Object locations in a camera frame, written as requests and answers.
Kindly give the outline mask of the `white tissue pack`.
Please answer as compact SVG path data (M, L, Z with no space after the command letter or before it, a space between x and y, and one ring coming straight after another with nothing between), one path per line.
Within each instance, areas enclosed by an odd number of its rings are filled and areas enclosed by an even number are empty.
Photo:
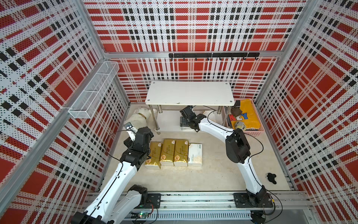
M188 166L202 167L202 144L191 143L188 149Z
M192 129L188 124L181 124L180 125L182 131L192 132L195 131Z
M202 111L202 114L205 115L209 120L211 120L211 122L215 122L215 123L217 122L216 116L215 116L216 115L215 111L213 111L213 110Z

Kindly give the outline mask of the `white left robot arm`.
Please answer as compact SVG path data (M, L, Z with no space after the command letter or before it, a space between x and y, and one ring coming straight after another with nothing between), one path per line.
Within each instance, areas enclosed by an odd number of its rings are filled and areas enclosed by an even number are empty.
M76 212L72 224L119 224L135 208L147 205L148 190L140 185L133 185L123 199L119 199L129 181L135 176L143 163L149 158L150 141L154 137L148 127L131 132L124 144L127 150L119 159L119 164L104 190L85 209Z

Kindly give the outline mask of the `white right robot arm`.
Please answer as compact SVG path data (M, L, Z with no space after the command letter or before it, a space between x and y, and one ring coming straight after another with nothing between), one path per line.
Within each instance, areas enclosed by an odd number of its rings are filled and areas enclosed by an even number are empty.
M265 199L269 199L269 196L253 167L245 133L241 129L230 129L217 124L206 115L195 114L191 106L180 110L180 113L191 129L206 132L225 143L228 159L237 165L244 179L249 204L253 207L268 205Z

